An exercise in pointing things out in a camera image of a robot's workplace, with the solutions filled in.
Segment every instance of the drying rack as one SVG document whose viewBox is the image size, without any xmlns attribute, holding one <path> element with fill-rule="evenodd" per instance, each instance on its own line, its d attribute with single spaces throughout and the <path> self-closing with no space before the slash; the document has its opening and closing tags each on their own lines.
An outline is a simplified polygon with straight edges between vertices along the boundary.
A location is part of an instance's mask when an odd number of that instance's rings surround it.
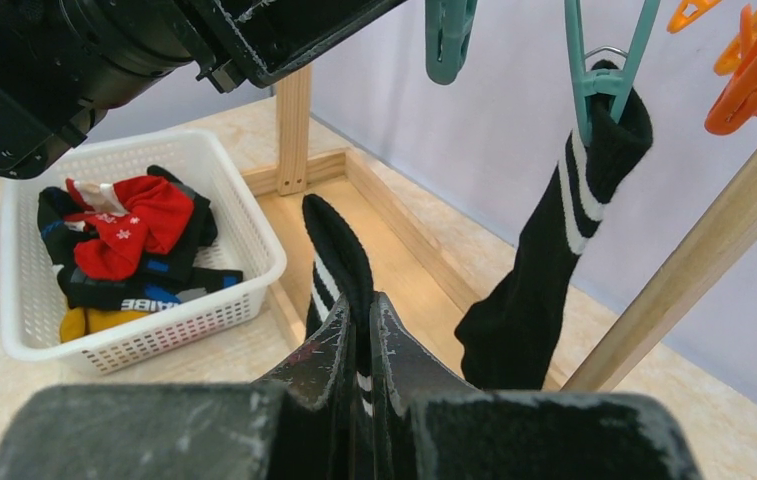
<svg viewBox="0 0 757 480">
<path fill-rule="evenodd" d="M 269 295 L 281 332 L 291 348 L 304 339 L 313 254 L 300 206 L 309 189 L 352 225 L 376 289 L 389 294 L 400 317 L 428 319 L 411 333 L 460 373 L 463 351 L 452 331 L 481 296 L 356 150 L 308 158 L 310 89 L 309 65 L 278 83 L 278 163 L 243 172 L 287 251 L 287 272 Z M 567 382 L 558 385 L 550 375 L 544 388 L 613 389 L 756 240 L 757 149 Z"/>
</svg>

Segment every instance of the wooden dowel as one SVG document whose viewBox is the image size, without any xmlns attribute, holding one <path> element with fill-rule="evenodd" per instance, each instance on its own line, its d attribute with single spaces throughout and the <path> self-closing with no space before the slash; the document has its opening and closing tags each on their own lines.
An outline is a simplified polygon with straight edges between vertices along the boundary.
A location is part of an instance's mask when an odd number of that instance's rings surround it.
<svg viewBox="0 0 757 480">
<path fill-rule="evenodd" d="M 757 150 L 563 389 L 614 388 L 756 240 Z"/>
<path fill-rule="evenodd" d="M 277 84 L 278 194 L 289 195 L 307 187 L 307 138 L 310 128 L 311 66 Z"/>
</svg>

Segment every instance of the red fabric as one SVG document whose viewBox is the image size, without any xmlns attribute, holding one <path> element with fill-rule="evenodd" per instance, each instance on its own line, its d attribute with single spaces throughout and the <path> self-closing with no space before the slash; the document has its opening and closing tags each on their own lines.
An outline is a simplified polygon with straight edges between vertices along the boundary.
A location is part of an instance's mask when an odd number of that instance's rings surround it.
<svg viewBox="0 0 757 480">
<path fill-rule="evenodd" d="M 97 232 L 97 239 L 75 246 L 75 263 L 89 277 L 121 281 L 136 272 L 143 251 L 169 253 L 193 211 L 193 202 L 166 179 L 155 176 L 130 178 L 113 184 L 116 198 L 128 211 L 112 214 L 93 211 L 72 180 L 69 194 L 86 212 L 64 221 L 84 221 Z"/>
</svg>

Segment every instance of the wooden frame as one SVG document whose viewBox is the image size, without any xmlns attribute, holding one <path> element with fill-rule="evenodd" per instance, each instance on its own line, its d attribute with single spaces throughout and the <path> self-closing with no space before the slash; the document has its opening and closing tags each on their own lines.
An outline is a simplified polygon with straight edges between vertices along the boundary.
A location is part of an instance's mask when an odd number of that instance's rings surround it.
<svg viewBox="0 0 757 480">
<path fill-rule="evenodd" d="M 350 149 L 307 158 L 309 67 L 279 84 L 279 163 L 245 172 L 256 195 L 303 191 L 345 175 L 404 245 L 463 311 L 480 296 L 463 269 L 389 188 Z M 757 240 L 757 150 L 711 204 L 637 298 L 563 385 L 564 390 L 610 390 L 642 360 Z M 304 338 L 303 320 L 279 285 L 270 298 L 291 347 Z M 547 378 L 547 389 L 558 388 Z"/>
</svg>

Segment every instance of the white wall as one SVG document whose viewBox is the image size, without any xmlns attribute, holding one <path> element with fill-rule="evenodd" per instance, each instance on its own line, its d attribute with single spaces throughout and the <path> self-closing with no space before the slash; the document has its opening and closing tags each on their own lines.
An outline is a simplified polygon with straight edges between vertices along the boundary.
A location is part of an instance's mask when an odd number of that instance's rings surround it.
<svg viewBox="0 0 757 480">
<path fill-rule="evenodd" d="M 198 67 L 181 68 L 107 117 L 89 134 L 87 142 L 162 130 L 197 118 L 236 108 L 262 98 L 268 90 L 246 82 L 235 91 L 220 95 L 208 81 L 197 82 Z"/>
<path fill-rule="evenodd" d="M 744 3 L 723 2 L 670 35 L 678 0 L 662 2 L 636 82 L 655 146 L 573 278 L 616 311 L 757 147 L 757 119 L 727 137 L 702 126 L 727 81 L 713 62 Z M 588 50 L 628 48 L 642 2 L 582 5 Z M 515 244 L 575 121 L 563 3 L 479 2 L 467 64 L 448 87 L 425 74 L 423 25 L 423 2 L 410 1 L 320 58 L 314 113 Z M 665 341 L 757 402 L 757 245 Z"/>
</svg>

